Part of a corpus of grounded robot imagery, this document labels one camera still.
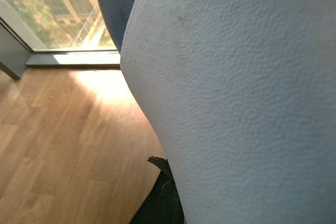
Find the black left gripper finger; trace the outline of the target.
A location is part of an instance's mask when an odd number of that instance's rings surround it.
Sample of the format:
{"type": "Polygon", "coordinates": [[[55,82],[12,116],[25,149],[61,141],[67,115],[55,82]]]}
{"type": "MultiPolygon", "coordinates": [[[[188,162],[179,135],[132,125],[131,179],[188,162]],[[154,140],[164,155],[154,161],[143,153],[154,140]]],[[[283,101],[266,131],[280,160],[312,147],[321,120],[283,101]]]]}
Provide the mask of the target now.
{"type": "Polygon", "coordinates": [[[159,170],[154,186],[131,223],[184,223],[185,216],[172,171],[166,159],[151,156],[148,162],[159,170]]]}

